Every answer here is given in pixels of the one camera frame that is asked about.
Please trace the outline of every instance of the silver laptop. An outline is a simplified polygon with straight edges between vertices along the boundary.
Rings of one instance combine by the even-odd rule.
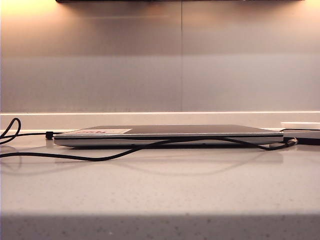
[[[205,138],[224,137],[253,144],[266,145],[284,140],[282,132],[239,125],[144,125],[96,126],[57,134],[54,143],[67,147],[132,147],[161,140],[203,137],[203,140],[170,145],[216,145],[221,140]]]

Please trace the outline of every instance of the black cable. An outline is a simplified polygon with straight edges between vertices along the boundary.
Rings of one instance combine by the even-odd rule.
[[[4,133],[1,135],[1,138],[5,137],[5,134],[9,131],[9,129],[12,127],[14,121],[18,121],[18,130],[16,131],[15,135],[12,135],[13,137],[7,141],[5,141],[6,143],[9,141],[12,141],[15,137],[18,136],[18,133],[20,131],[21,128],[21,122],[18,118],[14,118],[11,123],[9,124],[9,126],[7,127],[7,129],[4,131]],[[47,133],[42,133],[46,134],[46,136],[48,135],[48,133],[51,135],[53,134],[53,132],[47,132]],[[36,134],[36,133],[26,133],[28,135],[40,135],[40,134]],[[143,150],[143,149],[150,149],[153,147],[157,147],[160,145],[165,145],[165,144],[172,144],[172,143],[186,143],[186,142],[194,142],[194,141],[201,141],[201,140],[219,140],[219,141],[225,141],[225,142],[232,142],[232,143],[237,143],[237,144],[242,144],[245,146],[249,146],[249,147],[255,147],[255,148],[259,148],[262,150],[266,150],[266,151],[273,151],[273,150],[278,150],[278,149],[284,149],[284,148],[288,148],[291,147],[293,145],[298,144],[298,140],[296,138],[292,138],[289,139],[287,142],[285,142],[282,145],[279,146],[262,146],[262,145],[258,145],[258,144],[254,144],[251,142],[246,142],[246,141],[241,141],[241,140],[237,140],[237,139],[233,139],[233,138],[227,138],[227,137],[175,137],[174,139],[168,139],[168,140],[162,140],[162,141],[157,141],[157,142],[153,142],[150,144],[146,144],[146,145],[142,145],[142,146],[137,146],[134,147],[130,150],[115,154],[115,155],[111,155],[111,156],[105,156],[105,157],[86,157],[86,156],[74,156],[74,155],[65,155],[65,154],[55,154],[55,153],[41,153],[41,152],[10,152],[10,153],[3,153],[0,154],[0,158],[7,158],[7,157],[13,157],[13,156],[33,156],[33,157],[45,157],[45,158],[59,158],[59,159],[73,159],[73,160],[82,160],[82,161],[92,161],[92,162],[101,162],[101,161],[108,161],[111,159],[116,159],[134,152],[137,152],[139,150]]]
[[[320,131],[320,129],[303,129],[303,128],[285,128],[285,129],[282,129],[280,130],[279,132],[283,132],[283,131],[286,131],[286,130],[297,130],[297,131]]]
[[[18,128],[17,128],[15,134],[14,135],[6,135],[9,132],[9,130],[12,128],[12,126],[15,122],[18,123]],[[62,132],[47,131],[47,132],[30,132],[30,133],[20,133],[19,134],[20,130],[21,130],[21,121],[19,118],[15,117],[14,119],[11,120],[8,127],[0,135],[0,139],[8,139],[8,140],[0,142],[0,145],[10,142],[13,139],[15,139],[16,137],[31,136],[31,135],[45,135],[45,137],[47,139],[52,139],[54,134],[61,134],[62,133]]]
[[[4,132],[0,135],[0,139],[5,139],[5,138],[6,138],[6,134],[9,132],[9,130],[11,129],[12,125],[13,125],[16,121],[17,121],[17,123],[18,123],[18,128],[17,128],[15,134],[14,134],[14,135],[11,135],[11,136],[8,136],[10,139],[0,142],[0,145],[6,144],[6,143],[12,141],[13,139],[15,139],[15,138],[18,136],[18,134],[19,134],[19,132],[20,132],[20,129],[21,129],[21,121],[20,121],[19,118],[15,117],[14,119],[11,120],[11,122],[9,123],[9,126],[8,126],[8,127],[4,130]]]

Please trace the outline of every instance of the white countertop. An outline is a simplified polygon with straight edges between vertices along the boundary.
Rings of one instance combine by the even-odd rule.
[[[109,156],[20,137],[1,152]],[[319,239],[320,146],[1,159],[1,239]]]

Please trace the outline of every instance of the gray wall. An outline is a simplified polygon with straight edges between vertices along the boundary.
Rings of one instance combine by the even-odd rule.
[[[318,0],[2,0],[1,111],[318,111],[319,29]]]

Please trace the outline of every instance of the quartz countertop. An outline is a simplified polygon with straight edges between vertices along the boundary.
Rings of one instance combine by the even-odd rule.
[[[109,156],[43,136],[1,152]],[[106,162],[1,159],[2,240],[318,240],[320,146],[147,149]]]

